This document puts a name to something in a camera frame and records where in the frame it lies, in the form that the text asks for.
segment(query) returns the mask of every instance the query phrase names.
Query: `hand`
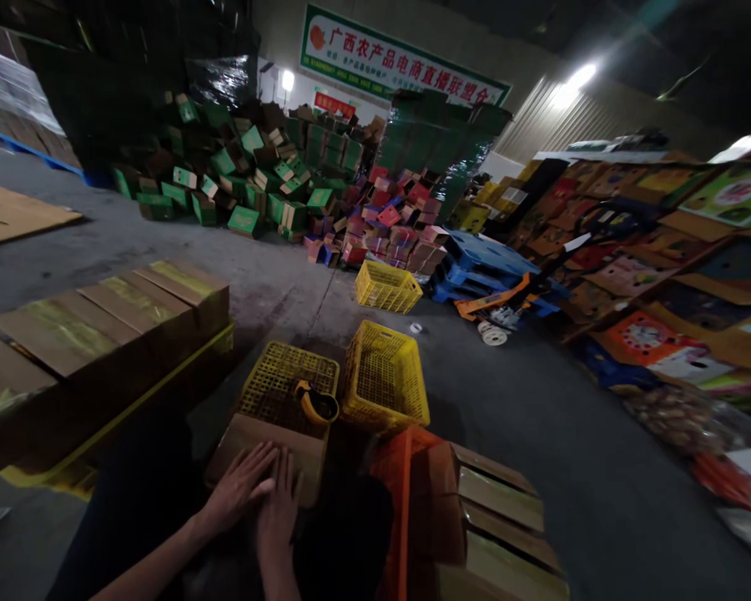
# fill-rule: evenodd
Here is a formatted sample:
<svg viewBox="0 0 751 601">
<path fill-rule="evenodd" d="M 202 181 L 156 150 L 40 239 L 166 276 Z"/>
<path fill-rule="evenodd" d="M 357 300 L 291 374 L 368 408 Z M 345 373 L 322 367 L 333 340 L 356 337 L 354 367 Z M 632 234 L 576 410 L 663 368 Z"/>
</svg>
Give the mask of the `hand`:
<svg viewBox="0 0 751 601">
<path fill-rule="evenodd" d="M 273 467 L 275 490 L 265 500 L 256 524 L 256 552 L 262 569 L 280 564 L 285 558 L 291 565 L 291 539 L 298 516 L 298 500 L 303 487 L 303 472 L 292 488 L 292 453 L 282 448 Z"/>
<path fill-rule="evenodd" d="M 199 536 L 211 539 L 228 530 L 242 517 L 248 503 L 275 489 L 273 478 L 256 483 L 277 457 L 272 442 L 260 442 L 247 456 L 242 451 L 234 458 L 209 501 L 194 516 Z"/>
</svg>

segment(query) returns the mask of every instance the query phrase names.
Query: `ceiling light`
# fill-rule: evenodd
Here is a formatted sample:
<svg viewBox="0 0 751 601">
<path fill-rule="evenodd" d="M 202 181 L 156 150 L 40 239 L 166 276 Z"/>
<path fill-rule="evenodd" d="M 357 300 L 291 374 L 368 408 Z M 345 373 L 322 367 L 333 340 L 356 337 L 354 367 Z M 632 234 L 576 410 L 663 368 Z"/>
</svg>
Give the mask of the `ceiling light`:
<svg viewBox="0 0 751 601">
<path fill-rule="evenodd" d="M 592 76 L 595 75 L 596 71 L 594 64 L 584 65 L 567 81 L 567 85 L 572 86 L 575 89 L 580 89 L 581 86 L 592 79 Z"/>
<path fill-rule="evenodd" d="M 294 86 L 295 86 L 295 74 L 286 69 L 281 71 L 281 88 L 283 88 L 287 92 L 291 92 Z"/>
</svg>

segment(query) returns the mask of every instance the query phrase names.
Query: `warehouse wall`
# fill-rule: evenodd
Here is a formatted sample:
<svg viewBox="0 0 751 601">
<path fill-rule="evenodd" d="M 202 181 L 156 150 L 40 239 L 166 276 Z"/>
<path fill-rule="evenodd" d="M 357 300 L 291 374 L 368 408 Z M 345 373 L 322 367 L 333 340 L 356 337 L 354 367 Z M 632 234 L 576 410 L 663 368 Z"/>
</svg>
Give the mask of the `warehouse wall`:
<svg viewBox="0 0 751 601">
<path fill-rule="evenodd" d="M 542 77 L 493 151 L 525 164 L 540 150 L 562 150 L 579 140 L 612 139 L 644 126 L 662 128 L 671 148 L 698 159 L 711 158 L 740 137 L 709 128 L 671 104 L 605 78 L 570 96 L 561 81 Z"/>
<path fill-rule="evenodd" d="M 341 86 L 299 66 L 306 0 L 254 0 L 254 25 L 261 34 L 261 56 L 303 73 L 352 98 L 375 98 Z M 424 0 L 313 0 L 345 18 L 365 24 L 462 67 L 512 86 L 503 108 L 515 114 L 493 151 L 525 164 L 538 150 L 560 150 L 583 139 L 603 139 L 642 126 L 658 126 L 672 147 L 707 159 L 742 133 L 711 129 L 672 104 L 656 102 L 627 86 L 596 77 L 574 102 L 562 109 L 552 101 L 581 65 L 563 62 L 547 50 L 489 33 L 439 4 Z"/>
</svg>

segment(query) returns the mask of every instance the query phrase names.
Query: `pallet jack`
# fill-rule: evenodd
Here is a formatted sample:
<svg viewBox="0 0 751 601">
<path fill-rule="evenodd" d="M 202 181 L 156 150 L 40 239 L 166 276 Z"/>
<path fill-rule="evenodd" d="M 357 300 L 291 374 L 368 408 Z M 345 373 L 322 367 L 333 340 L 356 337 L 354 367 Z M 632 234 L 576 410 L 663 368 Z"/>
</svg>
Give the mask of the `pallet jack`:
<svg viewBox="0 0 751 601">
<path fill-rule="evenodd" d="M 551 276 L 579 249 L 610 240 L 622 242 L 647 226 L 642 211 L 634 207 L 611 200 L 598 203 L 578 219 L 572 240 L 538 274 L 523 274 L 520 283 L 510 290 L 475 300 L 456 300 L 456 309 L 466 320 L 479 322 L 478 332 L 485 344 L 500 346 L 517 331 L 524 311 L 551 289 Z"/>
</svg>

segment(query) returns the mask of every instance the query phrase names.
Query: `banner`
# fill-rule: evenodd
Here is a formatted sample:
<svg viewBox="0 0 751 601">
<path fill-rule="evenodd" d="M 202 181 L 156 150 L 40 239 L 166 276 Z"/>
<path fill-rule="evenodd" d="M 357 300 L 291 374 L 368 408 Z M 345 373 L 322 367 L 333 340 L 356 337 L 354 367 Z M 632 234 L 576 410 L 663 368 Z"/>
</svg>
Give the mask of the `banner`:
<svg viewBox="0 0 751 601">
<path fill-rule="evenodd" d="M 351 106 L 350 104 L 345 104 L 341 100 L 332 98 L 322 92 L 315 93 L 315 106 L 327 110 L 331 114 L 339 111 L 346 119 L 353 117 L 353 114 L 356 112 L 356 107 Z"/>
<path fill-rule="evenodd" d="M 300 65 L 381 98 L 434 89 L 450 103 L 500 106 L 511 88 L 311 4 Z"/>
</svg>

